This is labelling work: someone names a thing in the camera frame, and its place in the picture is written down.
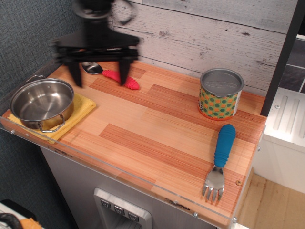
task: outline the gray cabinet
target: gray cabinet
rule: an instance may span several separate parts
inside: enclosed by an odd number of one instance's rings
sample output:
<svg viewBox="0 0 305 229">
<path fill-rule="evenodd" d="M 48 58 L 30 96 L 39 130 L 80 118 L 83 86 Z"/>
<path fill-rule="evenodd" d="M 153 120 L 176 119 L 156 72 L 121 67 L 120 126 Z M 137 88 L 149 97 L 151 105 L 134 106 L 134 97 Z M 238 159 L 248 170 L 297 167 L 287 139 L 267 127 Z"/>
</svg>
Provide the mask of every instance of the gray cabinet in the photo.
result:
<svg viewBox="0 0 305 229">
<path fill-rule="evenodd" d="M 146 195 L 111 177 L 49 149 L 41 148 L 80 229 L 106 229 L 94 199 L 96 189 L 141 208 L 152 216 L 153 229 L 215 229 L 191 214 Z M 108 220 L 113 215 L 106 211 Z"/>
</svg>

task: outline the fork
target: fork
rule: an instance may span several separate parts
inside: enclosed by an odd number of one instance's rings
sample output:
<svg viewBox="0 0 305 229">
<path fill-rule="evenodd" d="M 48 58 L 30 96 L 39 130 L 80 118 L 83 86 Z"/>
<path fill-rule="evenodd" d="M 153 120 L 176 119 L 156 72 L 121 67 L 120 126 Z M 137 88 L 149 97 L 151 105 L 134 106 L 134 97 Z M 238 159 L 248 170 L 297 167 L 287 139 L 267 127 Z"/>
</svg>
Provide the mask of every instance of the fork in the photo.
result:
<svg viewBox="0 0 305 229">
<path fill-rule="evenodd" d="M 212 202 L 215 201 L 218 191 L 218 201 L 224 192 L 224 171 L 223 168 L 229 158 L 229 154 L 235 139 L 236 131 L 231 124 L 224 125 L 218 134 L 216 151 L 214 154 L 214 167 L 209 172 L 203 185 L 203 196 L 208 190 L 206 199 L 209 200 L 213 192 Z"/>
</svg>

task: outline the wooden countertop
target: wooden countertop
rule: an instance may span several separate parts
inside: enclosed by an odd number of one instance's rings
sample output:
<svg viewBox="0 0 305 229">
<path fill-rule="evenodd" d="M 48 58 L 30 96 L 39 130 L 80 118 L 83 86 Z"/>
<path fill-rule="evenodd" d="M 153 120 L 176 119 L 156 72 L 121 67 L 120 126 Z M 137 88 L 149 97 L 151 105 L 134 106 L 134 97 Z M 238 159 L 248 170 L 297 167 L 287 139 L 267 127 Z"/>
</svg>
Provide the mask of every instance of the wooden countertop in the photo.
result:
<svg viewBox="0 0 305 229">
<path fill-rule="evenodd" d="M 99 64 L 117 71 L 114 62 Z M 100 74 L 82 70 L 82 75 L 83 88 L 75 86 L 65 66 L 50 75 L 67 81 L 75 92 L 97 104 L 58 142 L 49 144 L 9 122 L 2 121 L 3 125 L 162 201 L 177 201 L 181 210 L 197 212 L 199 218 L 227 228 L 266 121 L 259 115 L 264 98 L 242 92 L 236 115 L 214 121 L 198 110 L 197 78 L 141 62 L 133 63 L 129 74 L 140 90 L 121 87 Z M 224 167 L 223 197 L 213 203 L 202 196 L 202 189 L 214 164 L 218 132 L 225 124 L 236 128 L 236 139 Z"/>
</svg>

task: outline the can lid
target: can lid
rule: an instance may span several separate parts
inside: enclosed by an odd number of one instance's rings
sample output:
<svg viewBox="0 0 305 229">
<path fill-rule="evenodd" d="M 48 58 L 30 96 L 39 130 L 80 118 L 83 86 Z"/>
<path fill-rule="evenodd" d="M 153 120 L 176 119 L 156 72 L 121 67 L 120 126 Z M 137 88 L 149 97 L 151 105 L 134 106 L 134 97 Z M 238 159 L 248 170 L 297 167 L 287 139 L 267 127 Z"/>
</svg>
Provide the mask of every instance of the can lid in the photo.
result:
<svg viewBox="0 0 305 229">
<path fill-rule="evenodd" d="M 227 97 L 237 94 L 244 87 L 240 74 L 225 68 L 213 68 L 200 77 L 201 87 L 216 97 Z"/>
</svg>

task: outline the tin can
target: tin can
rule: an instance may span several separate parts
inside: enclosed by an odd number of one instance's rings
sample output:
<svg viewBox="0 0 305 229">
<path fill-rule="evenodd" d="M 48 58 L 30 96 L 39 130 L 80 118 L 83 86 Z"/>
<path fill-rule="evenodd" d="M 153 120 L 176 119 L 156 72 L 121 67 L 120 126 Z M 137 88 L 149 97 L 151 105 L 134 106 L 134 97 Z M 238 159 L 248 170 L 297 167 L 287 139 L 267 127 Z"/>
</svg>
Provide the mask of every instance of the tin can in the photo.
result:
<svg viewBox="0 0 305 229">
<path fill-rule="evenodd" d="M 232 118 L 238 107 L 244 87 L 243 78 L 225 68 L 214 68 L 200 77 L 198 108 L 207 118 L 227 120 Z"/>
</svg>

